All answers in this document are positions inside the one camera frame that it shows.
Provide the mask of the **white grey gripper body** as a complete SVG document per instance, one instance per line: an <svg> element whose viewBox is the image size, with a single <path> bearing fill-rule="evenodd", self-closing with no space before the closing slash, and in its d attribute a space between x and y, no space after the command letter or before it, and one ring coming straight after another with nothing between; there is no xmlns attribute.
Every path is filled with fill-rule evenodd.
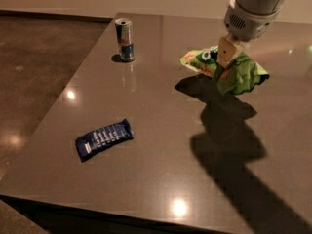
<svg viewBox="0 0 312 234"><path fill-rule="evenodd" d="M277 17L279 11L251 12L239 0L230 0L224 25L233 38L243 42L260 37Z"/></svg>

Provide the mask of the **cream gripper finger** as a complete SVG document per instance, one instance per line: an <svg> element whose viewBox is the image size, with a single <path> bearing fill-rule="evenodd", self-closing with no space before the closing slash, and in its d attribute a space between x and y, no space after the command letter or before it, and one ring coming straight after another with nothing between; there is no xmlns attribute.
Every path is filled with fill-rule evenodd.
<svg viewBox="0 0 312 234"><path fill-rule="evenodd" d="M221 36L218 41L217 63L227 69L242 50L242 42L232 34Z"/></svg>

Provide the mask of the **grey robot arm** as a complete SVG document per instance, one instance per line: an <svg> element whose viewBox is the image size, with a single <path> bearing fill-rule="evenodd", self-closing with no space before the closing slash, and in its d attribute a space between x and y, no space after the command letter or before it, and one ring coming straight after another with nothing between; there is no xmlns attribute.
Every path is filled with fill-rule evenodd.
<svg viewBox="0 0 312 234"><path fill-rule="evenodd" d="M285 0L230 0L224 17L227 34L218 42L217 63L228 68L279 15Z"/></svg>

